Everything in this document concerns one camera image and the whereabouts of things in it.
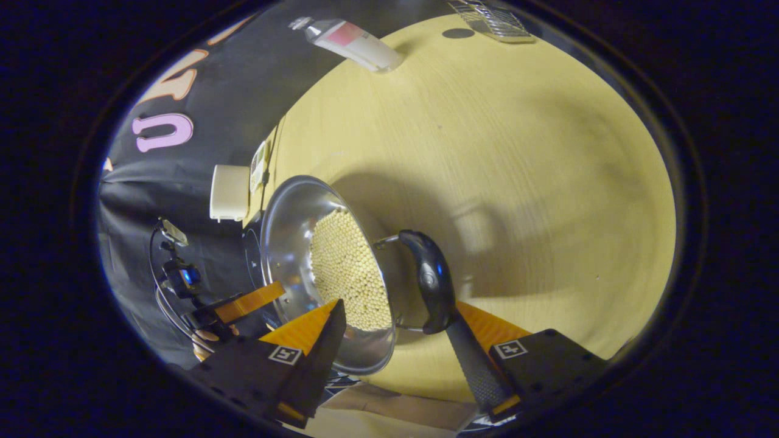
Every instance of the pink letter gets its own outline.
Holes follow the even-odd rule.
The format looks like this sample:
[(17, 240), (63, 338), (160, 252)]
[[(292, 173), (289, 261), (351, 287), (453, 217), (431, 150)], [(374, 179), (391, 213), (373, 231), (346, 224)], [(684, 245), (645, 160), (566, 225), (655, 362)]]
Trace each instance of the pink letter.
[(189, 69), (183, 72), (179, 77), (174, 79), (169, 78), (192, 64), (202, 61), (206, 56), (208, 56), (208, 52), (205, 50), (196, 49), (190, 51), (184, 58), (179, 59), (178, 62), (173, 64), (165, 73), (162, 73), (162, 76), (154, 81), (152, 86), (146, 90), (146, 93), (141, 96), (137, 104), (162, 96), (171, 96), (174, 101), (183, 99), (184, 96), (189, 93), (192, 83), (195, 82), (197, 70)]
[(208, 40), (208, 45), (209, 46), (213, 46), (214, 44), (218, 43), (219, 41), (222, 41), (224, 38), (229, 37), (230, 35), (233, 34), (233, 32), (238, 30), (239, 27), (243, 26), (244, 23), (249, 21), (249, 19), (252, 18), (254, 15), (257, 15), (257, 14), (253, 14), (253, 15), (251, 15), (251, 16), (249, 16), (249, 17), (247, 17), (247, 18), (237, 22), (236, 24), (228, 27), (227, 29), (222, 30), (218, 34), (214, 35), (213, 37), (211, 37), (210, 40)]
[(192, 138), (192, 128), (194, 126), (192, 120), (179, 113), (155, 115), (149, 118), (136, 118), (132, 121), (132, 132), (138, 135), (144, 129), (160, 125), (173, 125), (173, 133), (166, 136), (152, 137), (150, 139), (138, 137), (136, 140), (138, 150), (146, 152), (149, 149), (158, 147), (177, 146), (186, 143), (187, 140)]

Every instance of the bowl rim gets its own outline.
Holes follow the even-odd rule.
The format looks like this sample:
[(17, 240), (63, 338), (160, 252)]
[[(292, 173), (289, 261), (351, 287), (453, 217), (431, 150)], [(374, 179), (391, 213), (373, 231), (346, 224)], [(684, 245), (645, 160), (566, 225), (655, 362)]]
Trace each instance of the bowl rim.
[[(339, 200), (341, 204), (341, 208), (343, 208), (343, 210), (346, 210), (351, 215), (352, 219), (354, 219), (354, 222), (357, 224), (358, 228), (360, 229), (360, 232), (362, 233), (363, 239), (365, 240), (366, 244), (371, 250), (371, 257), (373, 259), (373, 263), (376, 266), (376, 269), (379, 271), (379, 276), (382, 279), (382, 286), (384, 287), (384, 293), (385, 296), (387, 297), (387, 305), (389, 306), (389, 314), (390, 317), (392, 318), (392, 323), (390, 324), (390, 326), (381, 329), (381, 330), (389, 330), (389, 334), (390, 334), (389, 348), (381, 361), (379, 361), (374, 366), (368, 367), (369, 372), (359, 371), (356, 370), (355, 368), (349, 368), (343, 366), (338, 363), (337, 356), (336, 356), (336, 360), (333, 362), (333, 369), (341, 373), (350, 374), (352, 376), (369, 376), (371, 374), (376, 374), (382, 369), (384, 369), (388, 363), (390, 363), (390, 359), (392, 358), (393, 352), (395, 351), (395, 344), (397, 342), (397, 330), (395, 328), (395, 312), (392, 307), (392, 302), (390, 300), (390, 295), (389, 295), (389, 289), (387, 288), (386, 285), (386, 280), (384, 278), (382, 267), (381, 265), (379, 265), (379, 261), (376, 259), (375, 248), (373, 247), (370, 238), (365, 233), (365, 228), (363, 227), (357, 215), (354, 214), (354, 211), (352, 211), (351, 207), (349, 207), (349, 204), (344, 200), (344, 198), (341, 197), (341, 195), (338, 194), (338, 192), (326, 182), (311, 175), (296, 175), (286, 179), (284, 182), (279, 184), (278, 187), (276, 187), (275, 190), (273, 191), (273, 195), (270, 197), (266, 209), (263, 211), (262, 225), (260, 226), (259, 229), (259, 249), (260, 249), (259, 265), (261, 268), (260, 270), (263, 273), (263, 281), (265, 284), (273, 283), (273, 275), (270, 272), (270, 260), (267, 257), (267, 252), (265, 251), (266, 240), (271, 234), (270, 230), (271, 230), (271, 225), (273, 223), (273, 212), (275, 211), (276, 208), (278, 208), (278, 205), (280, 205), (284, 197), (289, 193), (289, 190), (300, 185), (314, 185), (316, 187), (319, 187), (320, 189), (325, 189), (328, 193), (335, 196)], [(322, 297), (319, 294), (319, 291), (317, 291), (317, 295), (319, 296), (318, 307), (321, 307), (324, 305), (324, 303), (322, 302)], [(278, 299), (273, 300), (273, 307), (276, 310), (279, 319), (282, 321), (282, 323), (288, 323), (292, 321), (294, 318), (300, 316), (298, 315), (296, 317), (290, 318), (282, 309), (282, 306), (279, 303)], [(351, 328), (352, 330), (359, 330), (362, 332), (370, 333), (367, 332), (366, 330), (361, 330), (356, 327), (347, 325), (347, 329), (349, 328)]]

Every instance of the bowl handle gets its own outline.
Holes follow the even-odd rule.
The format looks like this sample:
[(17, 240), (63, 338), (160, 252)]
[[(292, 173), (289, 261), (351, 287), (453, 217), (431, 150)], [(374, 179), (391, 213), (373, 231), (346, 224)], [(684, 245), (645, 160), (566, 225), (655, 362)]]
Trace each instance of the bowl handle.
[(375, 246), (381, 248), (385, 243), (395, 241), (400, 241), (411, 250), (417, 264), (417, 283), (429, 314), (422, 332), (434, 334), (446, 330), (457, 318), (458, 312), (452, 277), (441, 249), (424, 233), (411, 230), (402, 230), (397, 235), (378, 241)]

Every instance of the pink label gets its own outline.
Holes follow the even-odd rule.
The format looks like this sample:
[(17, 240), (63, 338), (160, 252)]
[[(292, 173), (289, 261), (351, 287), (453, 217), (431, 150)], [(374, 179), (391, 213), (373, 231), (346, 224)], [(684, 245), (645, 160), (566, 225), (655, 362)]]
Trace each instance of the pink label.
[(358, 39), (363, 32), (363, 29), (360, 29), (352, 23), (346, 22), (343, 26), (336, 29), (335, 32), (331, 33), (327, 39), (335, 44), (345, 46)]

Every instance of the tube cap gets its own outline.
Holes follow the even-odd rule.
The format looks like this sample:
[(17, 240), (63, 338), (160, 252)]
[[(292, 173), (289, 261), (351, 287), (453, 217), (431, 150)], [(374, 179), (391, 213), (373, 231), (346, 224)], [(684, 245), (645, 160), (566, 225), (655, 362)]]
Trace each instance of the tube cap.
[(299, 30), (308, 26), (312, 21), (314, 21), (314, 19), (311, 18), (310, 16), (302, 16), (296, 19), (295, 21), (293, 21), (292, 23), (290, 23), (289, 27), (292, 30)]

